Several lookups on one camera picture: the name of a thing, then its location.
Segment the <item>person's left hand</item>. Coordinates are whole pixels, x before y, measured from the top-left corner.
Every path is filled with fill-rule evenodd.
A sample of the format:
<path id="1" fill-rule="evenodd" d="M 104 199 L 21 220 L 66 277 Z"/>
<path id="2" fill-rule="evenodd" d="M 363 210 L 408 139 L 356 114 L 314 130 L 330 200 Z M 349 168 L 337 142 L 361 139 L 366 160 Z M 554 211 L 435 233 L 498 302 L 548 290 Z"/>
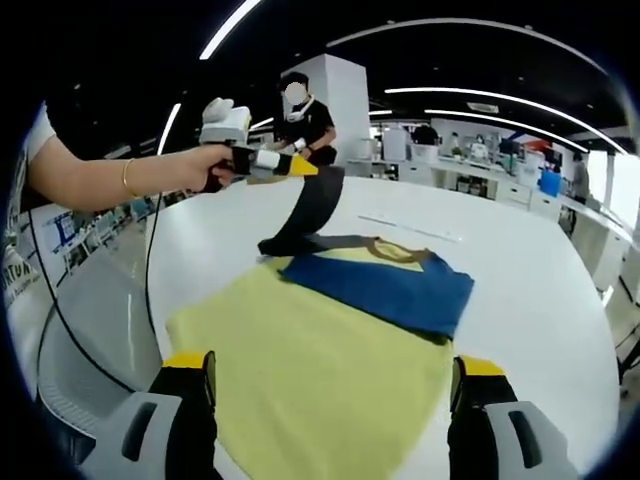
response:
<path id="1" fill-rule="evenodd" d="M 207 189 L 210 176 L 217 180 L 221 189 L 228 187 L 233 172 L 227 168 L 226 162 L 231 159 L 232 151 L 224 145 L 201 145 L 190 150 L 185 160 L 188 167 L 185 188 L 202 192 Z"/>

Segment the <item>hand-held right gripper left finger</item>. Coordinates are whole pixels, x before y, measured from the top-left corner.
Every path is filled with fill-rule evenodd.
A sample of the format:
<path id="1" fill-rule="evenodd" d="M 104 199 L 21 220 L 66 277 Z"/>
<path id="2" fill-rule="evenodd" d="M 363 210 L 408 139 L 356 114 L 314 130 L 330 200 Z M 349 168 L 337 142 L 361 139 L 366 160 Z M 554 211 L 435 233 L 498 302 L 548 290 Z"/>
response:
<path id="1" fill-rule="evenodd" d="M 182 352 L 100 424 L 95 479 L 216 479 L 216 356 Z"/>

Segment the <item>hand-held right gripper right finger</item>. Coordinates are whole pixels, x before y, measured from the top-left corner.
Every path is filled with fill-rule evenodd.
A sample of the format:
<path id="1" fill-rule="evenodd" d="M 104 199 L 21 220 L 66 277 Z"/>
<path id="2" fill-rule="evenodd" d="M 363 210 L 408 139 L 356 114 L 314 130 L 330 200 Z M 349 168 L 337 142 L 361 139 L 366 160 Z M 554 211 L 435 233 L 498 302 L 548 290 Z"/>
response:
<path id="1" fill-rule="evenodd" d="M 454 358 L 450 395 L 451 479 L 578 479 L 565 436 L 504 371 L 471 356 Z"/>

